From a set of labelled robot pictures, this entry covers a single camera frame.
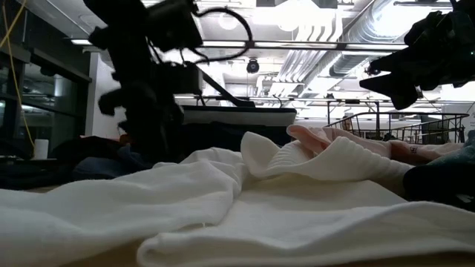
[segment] white fabric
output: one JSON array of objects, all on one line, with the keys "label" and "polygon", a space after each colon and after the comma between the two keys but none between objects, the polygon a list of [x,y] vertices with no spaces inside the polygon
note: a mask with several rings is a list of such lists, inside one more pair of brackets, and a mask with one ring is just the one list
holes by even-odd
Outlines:
[{"label": "white fabric", "polygon": [[0,266],[58,266],[135,240],[145,240],[141,266],[327,266],[475,252],[474,214],[407,203],[374,183],[397,188],[409,165],[348,139],[314,159],[298,142],[279,149],[252,133],[241,150],[243,158],[198,151],[179,165],[46,194],[0,191]]}]

